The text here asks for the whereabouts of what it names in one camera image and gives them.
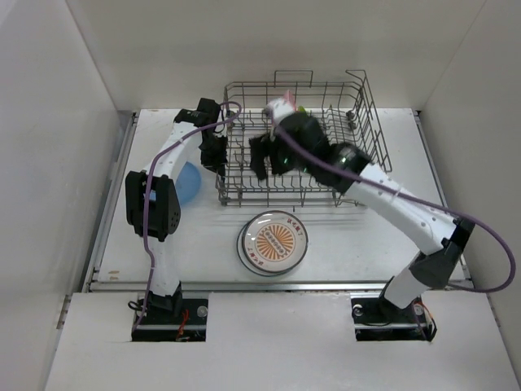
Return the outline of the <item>grey wire dish rack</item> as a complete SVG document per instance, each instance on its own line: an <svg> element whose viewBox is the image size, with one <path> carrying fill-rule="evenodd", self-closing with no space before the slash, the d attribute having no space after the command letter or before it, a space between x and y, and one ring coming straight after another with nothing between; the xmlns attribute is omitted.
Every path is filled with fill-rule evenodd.
<svg viewBox="0 0 521 391"><path fill-rule="evenodd" d="M304 207L347 204L353 180L303 158L276 135L269 103L289 100L298 112L284 127L318 159L360 175L392 164L366 71L319 81L311 71L276 71L271 81L234 81L224 98L242 106L227 125L227 162L216 189L224 206Z"/></svg>

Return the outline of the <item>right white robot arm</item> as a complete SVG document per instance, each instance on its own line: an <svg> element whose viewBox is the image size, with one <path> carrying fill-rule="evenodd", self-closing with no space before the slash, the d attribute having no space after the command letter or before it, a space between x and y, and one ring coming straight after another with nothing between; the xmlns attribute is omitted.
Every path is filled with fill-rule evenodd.
<svg viewBox="0 0 521 391"><path fill-rule="evenodd" d="M416 244L418 254L387 282L377 300L383 319L397 320L426 290L449 284L474 223L407 201L408 192L365 152L349 142L331 142L318 120L307 113L293 112L272 132L250 138L248 144L250 168L259 180L267 178L266 159L274 175L293 169L305 172L374 210Z"/></svg>

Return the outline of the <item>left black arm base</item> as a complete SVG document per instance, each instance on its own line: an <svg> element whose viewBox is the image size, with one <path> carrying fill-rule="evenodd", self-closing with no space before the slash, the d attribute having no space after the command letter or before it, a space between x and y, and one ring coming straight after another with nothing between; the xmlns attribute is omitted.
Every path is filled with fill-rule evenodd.
<svg viewBox="0 0 521 391"><path fill-rule="evenodd" d="M205 342L207 335L208 299L182 300L178 314L150 309L136 328L132 342Z"/></svg>

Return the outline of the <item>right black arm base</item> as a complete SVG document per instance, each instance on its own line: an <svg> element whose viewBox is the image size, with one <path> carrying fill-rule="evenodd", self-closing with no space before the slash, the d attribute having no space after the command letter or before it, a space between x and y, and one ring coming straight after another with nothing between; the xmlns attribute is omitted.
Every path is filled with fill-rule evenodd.
<svg viewBox="0 0 521 391"><path fill-rule="evenodd" d="M359 342L432 342L438 327L421 297L399 309L379 297L351 296L354 333Z"/></svg>

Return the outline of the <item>blue plastic plate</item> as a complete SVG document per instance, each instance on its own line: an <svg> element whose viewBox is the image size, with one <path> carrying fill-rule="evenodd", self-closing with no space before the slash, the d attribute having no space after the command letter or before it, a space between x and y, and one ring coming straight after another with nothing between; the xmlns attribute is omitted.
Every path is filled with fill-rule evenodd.
<svg viewBox="0 0 521 391"><path fill-rule="evenodd" d="M186 162L175 182L177 198L181 206L190 203L199 193L202 178L199 169Z"/></svg>

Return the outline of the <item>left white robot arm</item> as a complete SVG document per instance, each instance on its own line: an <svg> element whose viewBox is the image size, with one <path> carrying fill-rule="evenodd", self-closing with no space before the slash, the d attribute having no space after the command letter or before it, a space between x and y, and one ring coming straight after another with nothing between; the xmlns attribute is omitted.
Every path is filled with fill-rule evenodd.
<svg viewBox="0 0 521 391"><path fill-rule="evenodd" d="M221 112L219 103L206 98L195 110L180 110L157 155L125 177L126 220L143 239L151 264L143 304L164 323L177 321L182 313L180 278L166 249L167 238L181 221L176 181L196 149L205 169L225 173L227 138L216 134L216 127L225 123Z"/></svg>

